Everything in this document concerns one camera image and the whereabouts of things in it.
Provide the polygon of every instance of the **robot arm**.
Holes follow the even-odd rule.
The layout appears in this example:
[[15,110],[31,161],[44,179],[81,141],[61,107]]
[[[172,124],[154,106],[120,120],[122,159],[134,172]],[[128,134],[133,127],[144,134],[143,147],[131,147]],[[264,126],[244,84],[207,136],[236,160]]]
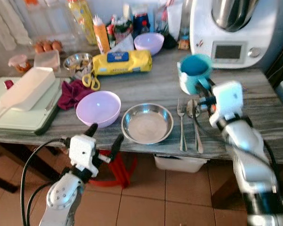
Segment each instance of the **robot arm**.
[[215,111],[210,124],[219,128],[233,160],[233,170],[248,213],[248,225],[283,226],[277,178],[264,153],[264,141],[242,118],[242,85],[236,81],[212,88]]
[[97,176],[103,161],[109,163],[119,151],[123,135],[115,140],[109,157],[101,155],[96,149],[96,140],[91,137],[96,129],[97,124],[93,124],[85,134],[70,139],[69,158],[73,167],[48,191],[39,226],[73,226],[85,184]]

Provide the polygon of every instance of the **egg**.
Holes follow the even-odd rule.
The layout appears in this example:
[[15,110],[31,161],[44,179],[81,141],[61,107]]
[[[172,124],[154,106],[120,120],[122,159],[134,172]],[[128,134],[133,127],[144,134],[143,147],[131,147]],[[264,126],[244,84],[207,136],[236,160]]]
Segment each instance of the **egg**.
[[62,51],[62,44],[60,41],[54,40],[52,43],[52,48],[61,52]]
[[40,43],[37,43],[37,44],[34,46],[34,50],[35,50],[36,53],[42,53],[42,52],[44,52],[43,46],[42,46]]
[[49,41],[45,41],[43,43],[43,49],[44,51],[51,51],[52,50],[51,43]]

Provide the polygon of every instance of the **red cloth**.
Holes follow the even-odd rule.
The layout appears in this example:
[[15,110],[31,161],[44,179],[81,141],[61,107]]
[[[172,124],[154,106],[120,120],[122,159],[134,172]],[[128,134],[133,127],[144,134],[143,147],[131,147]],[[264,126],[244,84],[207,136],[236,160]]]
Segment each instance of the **red cloth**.
[[74,80],[70,84],[63,82],[62,96],[58,100],[58,106],[63,110],[68,110],[72,107],[76,108],[80,100],[92,92],[93,90],[85,87],[81,80]]

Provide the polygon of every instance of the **scissors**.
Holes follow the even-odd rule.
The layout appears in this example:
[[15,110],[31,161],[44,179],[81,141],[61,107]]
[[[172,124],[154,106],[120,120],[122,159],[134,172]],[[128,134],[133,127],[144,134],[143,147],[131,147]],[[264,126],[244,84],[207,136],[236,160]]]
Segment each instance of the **scissors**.
[[93,71],[82,77],[82,83],[85,87],[90,87],[93,91],[100,89],[100,81],[97,76],[94,75]]

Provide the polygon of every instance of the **display screen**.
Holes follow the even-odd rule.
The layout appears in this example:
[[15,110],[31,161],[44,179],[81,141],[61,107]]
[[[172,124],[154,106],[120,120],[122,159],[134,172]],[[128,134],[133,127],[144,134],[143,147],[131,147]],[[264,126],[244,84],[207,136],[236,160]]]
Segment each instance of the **display screen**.
[[239,59],[241,46],[216,46],[215,59]]

